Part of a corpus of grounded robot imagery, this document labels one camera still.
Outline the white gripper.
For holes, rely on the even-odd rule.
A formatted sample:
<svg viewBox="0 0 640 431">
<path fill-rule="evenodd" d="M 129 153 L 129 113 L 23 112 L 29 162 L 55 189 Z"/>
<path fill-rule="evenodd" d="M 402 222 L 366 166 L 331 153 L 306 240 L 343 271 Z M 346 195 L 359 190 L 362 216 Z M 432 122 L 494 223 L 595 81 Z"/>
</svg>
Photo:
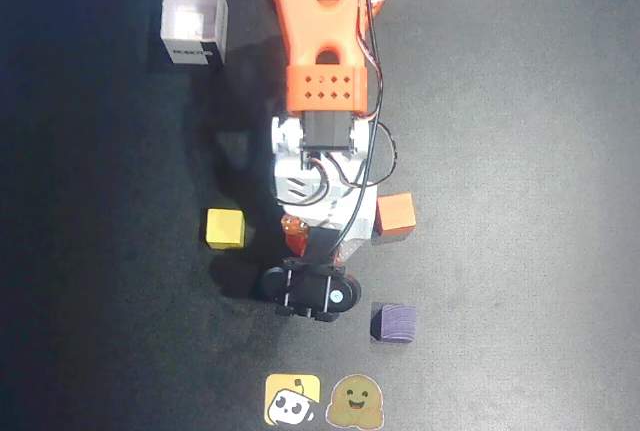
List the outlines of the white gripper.
<svg viewBox="0 0 640 431">
<path fill-rule="evenodd" d="M 309 225 L 340 232 L 352 217 L 358 193 L 349 193 L 337 200 L 325 198 L 313 206 L 285 205 L 281 226 L 287 246 L 295 255 L 303 255 L 307 245 Z M 371 241 L 376 218 L 377 194 L 365 193 L 354 223 L 338 249 L 338 261 L 346 262 L 365 243 Z"/>
</svg>

